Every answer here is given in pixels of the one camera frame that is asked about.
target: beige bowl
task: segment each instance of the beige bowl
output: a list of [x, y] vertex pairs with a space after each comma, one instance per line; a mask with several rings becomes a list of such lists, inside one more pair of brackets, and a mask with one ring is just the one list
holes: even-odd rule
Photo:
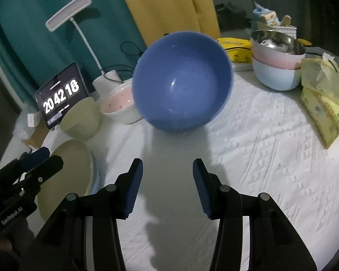
[[63, 117], [60, 129], [72, 138], [87, 140], [94, 136], [100, 127], [100, 111], [91, 97], [76, 103]]
[[44, 221], [49, 219], [67, 194], [90, 194], [93, 181], [92, 154], [82, 141], [69, 140], [60, 145], [53, 155], [62, 157], [64, 165], [62, 170], [41, 185], [38, 206]]

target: screw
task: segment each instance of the screw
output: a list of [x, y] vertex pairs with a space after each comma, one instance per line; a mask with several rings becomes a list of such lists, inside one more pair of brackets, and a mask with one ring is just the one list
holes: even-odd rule
[[262, 200], [264, 200], [264, 201], [267, 201], [267, 200], [270, 199], [270, 196], [269, 196], [269, 194], [267, 194], [267, 193], [261, 193], [261, 194], [260, 194], [260, 198], [261, 198]]
[[115, 185], [115, 184], [108, 184], [107, 186], [106, 186], [106, 191], [107, 192], [113, 192], [113, 191], [115, 191], [117, 189], [117, 186]]
[[229, 187], [228, 185], [220, 186], [220, 191], [222, 191], [223, 193], [228, 193], [230, 190], [231, 190], [231, 187]]
[[76, 198], [77, 198], [76, 194], [69, 194], [69, 195], [66, 196], [66, 199], [68, 201], [74, 201]]

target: beige plate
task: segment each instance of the beige plate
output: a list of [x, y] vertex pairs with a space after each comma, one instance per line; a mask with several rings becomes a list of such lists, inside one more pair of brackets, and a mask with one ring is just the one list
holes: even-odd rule
[[38, 206], [44, 221], [69, 193], [88, 195], [92, 187], [93, 159], [90, 150], [80, 140], [69, 140], [60, 145], [53, 155], [62, 157], [63, 169], [42, 184]]

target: table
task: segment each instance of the table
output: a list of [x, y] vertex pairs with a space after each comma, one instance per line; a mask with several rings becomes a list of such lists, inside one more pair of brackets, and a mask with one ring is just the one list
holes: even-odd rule
[[[218, 221], [202, 211], [195, 158], [240, 193], [269, 193], [321, 270], [339, 248], [339, 156], [327, 153], [299, 98], [300, 89], [274, 92], [252, 71], [238, 72], [223, 111], [194, 131], [171, 134], [143, 119], [122, 125], [104, 118], [86, 141], [101, 186], [127, 172], [134, 158], [144, 163], [134, 211], [118, 221], [127, 270], [208, 270]], [[67, 139], [51, 131], [43, 145], [53, 150]], [[241, 270], [247, 270], [246, 218], [242, 253]]]

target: black cable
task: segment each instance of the black cable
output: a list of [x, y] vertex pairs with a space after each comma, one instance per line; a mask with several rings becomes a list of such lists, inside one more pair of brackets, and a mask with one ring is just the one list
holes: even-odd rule
[[[132, 44], [132, 45], [134, 45], [136, 48], [137, 48], [137, 50], [138, 50], [138, 54], [131, 54], [131, 53], [127, 53], [127, 52], [125, 52], [125, 50], [123, 50], [123, 45], [124, 44]], [[131, 41], [125, 41], [125, 42], [123, 42], [122, 44], [121, 44], [121, 51], [124, 53], [124, 54], [126, 54], [126, 55], [130, 55], [130, 56], [142, 56], [143, 55], [143, 51], [135, 44], [135, 43], [133, 43], [133, 42], [131, 42]]]
[[120, 71], [127, 71], [127, 72], [131, 72], [131, 73], [133, 73], [133, 70], [128, 70], [128, 69], [118, 69], [118, 70], [116, 70], [117, 72], [120, 72]]
[[107, 80], [109, 80], [110, 82], [117, 82], [117, 83], [120, 83], [120, 84], [123, 84], [124, 82], [123, 81], [119, 81], [119, 80], [115, 80], [115, 79], [111, 79], [111, 78], [108, 78], [106, 77], [105, 74], [103, 74], [103, 77]]
[[129, 65], [126, 65], [126, 64], [113, 64], [113, 65], [108, 65], [108, 66], [105, 66], [103, 67], [100, 71], [106, 69], [106, 68], [112, 68], [112, 67], [115, 67], [115, 66], [124, 66], [124, 67], [127, 67], [129, 69], [131, 69], [132, 71], [134, 71], [134, 68], [129, 66]]
[[[311, 53], [311, 52], [306, 52], [307, 54], [310, 54], [310, 55], [316, 55], [316, 56], [320, 56], [320, 57], [323, 57], [323, 55], [320, 55], [318, 53]], [[335, 68], [335, 65], [333, 64], [333, 62], [331, 60], [328, 60], [330, 62], [330, 64], [334, 67], [335, 71], [337, 73], [339, 73], [339, 71]]]
[[232, 50], [232, 49], [245, 49], [245, 50], [251, 50], [251, 48], [246, 48], [246, 47], [232, 47], [232, 48], [226, 48], [225, 51], [227, 51], [227, 50]]

